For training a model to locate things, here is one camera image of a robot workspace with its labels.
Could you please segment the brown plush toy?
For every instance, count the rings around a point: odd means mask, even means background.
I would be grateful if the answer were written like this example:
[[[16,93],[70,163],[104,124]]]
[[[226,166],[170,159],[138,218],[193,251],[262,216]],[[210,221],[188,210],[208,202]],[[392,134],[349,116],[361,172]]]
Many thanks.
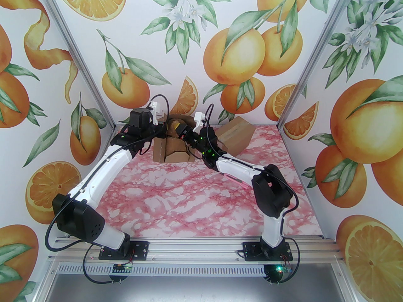
[[[186,143],[178,137],[174,129],[174,125],[177,123],[186,123],[193,125],[193,117],[190,115],[173,115],[169,118],[167,123],[167,138],[165,155],[169,156],[175,152],[184,152],[188,154]]]

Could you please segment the plain brown cardboard box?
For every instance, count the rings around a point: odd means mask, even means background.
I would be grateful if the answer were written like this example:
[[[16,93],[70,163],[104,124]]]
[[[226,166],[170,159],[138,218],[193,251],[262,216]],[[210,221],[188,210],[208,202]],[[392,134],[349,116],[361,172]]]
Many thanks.
[[[194,162],[195,161],[195,150],[188,150],[188,154],[184,152],[175,152],[169,156],[165,155],[166,149],[166,139],[167,138],[155,138],[153,144],[153,161],[158,163],[187,163],[187,162]]]

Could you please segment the cardboard box with clear tape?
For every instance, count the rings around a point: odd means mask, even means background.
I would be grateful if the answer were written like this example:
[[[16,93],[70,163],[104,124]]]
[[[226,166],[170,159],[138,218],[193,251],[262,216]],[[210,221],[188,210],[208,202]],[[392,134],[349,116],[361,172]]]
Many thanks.
[[[240,116],[219,127],[215,134],[224,150],[237,157],[251,142],[256,127]]]

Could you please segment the pink utility knife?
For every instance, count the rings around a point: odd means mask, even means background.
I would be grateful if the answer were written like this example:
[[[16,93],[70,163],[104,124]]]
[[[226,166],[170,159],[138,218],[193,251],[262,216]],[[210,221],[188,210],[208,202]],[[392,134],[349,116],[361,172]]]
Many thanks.
[[[232,176],[232,175],[230,175],[228,173],[224,173],[223,176],[226,177],[227,179],[233,181],[234,183],[236,183],[240,187],[243,187],[244,189],[248,189],[250,187],[250,185],[248,183],[245,183],[243,180],[241,180],[241,179],[239,179],[239,178],[237,178],[235,176]]]

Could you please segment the pink marble pattern mat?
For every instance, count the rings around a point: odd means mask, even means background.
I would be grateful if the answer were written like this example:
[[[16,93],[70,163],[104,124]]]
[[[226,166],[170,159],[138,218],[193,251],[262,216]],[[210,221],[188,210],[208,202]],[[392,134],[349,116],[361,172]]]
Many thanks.
[[[322,234],[275,125],[257,125],[238,157],[263,166],[275,164],[297,193],[299,205],[285,217],[285,235]],[[263,231],[251,188],[242,188],[200,160],[154,162],[152,149],[120,171],[96,210],[107,224],[132,237],[260,236]]]

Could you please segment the white slotted metal strip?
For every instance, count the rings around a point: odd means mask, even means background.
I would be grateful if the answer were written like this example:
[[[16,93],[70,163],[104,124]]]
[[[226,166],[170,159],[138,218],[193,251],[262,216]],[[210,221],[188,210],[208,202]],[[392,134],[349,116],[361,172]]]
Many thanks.
[[[133,264],[130,274],[112,274],[114,263],[86,263],[89,276],[263,277],[263,265],[247,264]]]

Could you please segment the grey metal tray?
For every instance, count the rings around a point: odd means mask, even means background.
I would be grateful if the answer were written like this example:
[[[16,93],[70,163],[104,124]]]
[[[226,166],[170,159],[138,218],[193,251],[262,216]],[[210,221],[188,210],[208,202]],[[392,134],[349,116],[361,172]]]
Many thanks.
[[[40,302],[346,302],[334,283],[270,285],[256,277],[128,277],[98,285],[59,275]]]

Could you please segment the aluminium side rail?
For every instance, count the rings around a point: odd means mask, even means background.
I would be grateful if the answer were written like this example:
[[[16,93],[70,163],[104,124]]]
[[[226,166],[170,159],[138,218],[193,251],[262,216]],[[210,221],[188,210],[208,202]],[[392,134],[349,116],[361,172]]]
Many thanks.
[[[308,137],[301,140],[291,140],[285,132],[281,132],[282,141],[286,148],[287,160],[291,162],[290,172],[282,168],[288,184],[298,197],[298,207],[285,216],[283,233],[285,235],[323,235],[320,223],[316,216],[315,201],[317,200],[317,186],[308,190],[312,177],[303,176],[303,173],[314,171],[317,151],[312,151]]]

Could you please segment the aluminium corner post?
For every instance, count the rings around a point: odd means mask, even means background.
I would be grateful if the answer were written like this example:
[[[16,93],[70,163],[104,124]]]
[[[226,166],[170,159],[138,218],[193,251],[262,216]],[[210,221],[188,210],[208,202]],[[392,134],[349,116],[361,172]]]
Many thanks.
[[[62,12],[59,9],[59,6],[56,3],[56,0],[44,0],[44,4],[49,9],[50,14],[56,20],[59,32],[62,35],[63,40],[67,44],[69,52],[75,64],[77,65],[79,72],[81,73],[83,79],[85,80],[85,83],[89,88],[93,98],[95,99],[95,102],[99,106],[100,111],[104,115],[107,124],[112,128],[112,130],[116,130],[115,121],[113,120],[113,117],[97,88],[95,80],[93,79],[92,74],[85,63],[85,60],[82,57],[82,54],[76,44],[76,41],[69,29],[69,26],[65,18],[63,17]]]
[[[334,30],[334,27],[336,26],[338,22],[338,18],[341,14],[341,12],[346,8],[349,0],[336,0],[328,17],[326,22],[323,25],[321,34],[318,37],[318,40],[314,46],[314,49],[312,50],[310,57],[308,58],[308,61],[301,73],[300,78],[298,79],[296,83],[296,87],[294,91],[292,92],[290,99],[288,103],[286,104],[286,107],[280,116],[280,119],[278,123],[276,124],[276,127],[278,128],[279,131],[282,130],[283,126],[286,123],[286,120],[288,116],[290,115],[293,107],[295,106],[296,101],[298,98],[303,94],[303,90],[305,87],[308,86],[308,80],[309,77],[312,73],[312,71],[315,69],[316,64],[318,63],[318,60],[321,58],[321,55],[331,37],[331,34]]]

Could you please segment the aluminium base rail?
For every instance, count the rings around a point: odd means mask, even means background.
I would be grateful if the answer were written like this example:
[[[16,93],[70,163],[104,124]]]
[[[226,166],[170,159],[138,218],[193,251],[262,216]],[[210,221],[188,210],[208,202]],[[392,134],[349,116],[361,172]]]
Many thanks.
[[[196,263],[196,264],[263,264],[246,261],[243,242],[258,242],[256,236],[195,237],[195,238],[132,238],[133,241],[149,242],[147,259],[144,263]],[[295,236],[286,239],[296,263],[344,263],[343,255],[334,240],[317,235]]]

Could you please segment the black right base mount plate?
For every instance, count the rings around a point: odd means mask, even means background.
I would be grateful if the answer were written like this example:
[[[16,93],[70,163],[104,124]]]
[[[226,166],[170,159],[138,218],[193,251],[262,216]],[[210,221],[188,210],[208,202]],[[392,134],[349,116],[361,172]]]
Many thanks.
[[[250,262],[280,262],[293,261],[293,255],[288,242],[284,240],[275,248],[266,243],[243,242],[243,256]]]

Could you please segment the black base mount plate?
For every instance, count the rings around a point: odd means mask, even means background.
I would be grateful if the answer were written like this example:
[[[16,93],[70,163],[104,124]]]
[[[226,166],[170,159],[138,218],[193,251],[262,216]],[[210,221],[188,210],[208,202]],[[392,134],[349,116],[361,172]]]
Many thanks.
[[[124,261],[145,261],[149,250],[149,242],[147,241],[127,241],[122,243],[121,247],[113,250],[109,247],[102,247],[98,259],[99,260],[124,260]]]
[[[280,262],[293,261],[293,255],[288,242],[284,240],[275,248],[266,243],[243,242],[243,256],[250,262]]]

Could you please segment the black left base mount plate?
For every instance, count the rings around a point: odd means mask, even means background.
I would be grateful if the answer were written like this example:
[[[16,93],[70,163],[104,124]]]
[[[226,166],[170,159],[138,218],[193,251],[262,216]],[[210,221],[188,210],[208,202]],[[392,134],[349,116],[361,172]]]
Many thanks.
[[[122,243],[121,247],[113,250],[109,247],[102,247],[98,259],[99,260],[124,260],[124,261],[145,261],[149,250],[149,242],[147,241],[127,241]]]

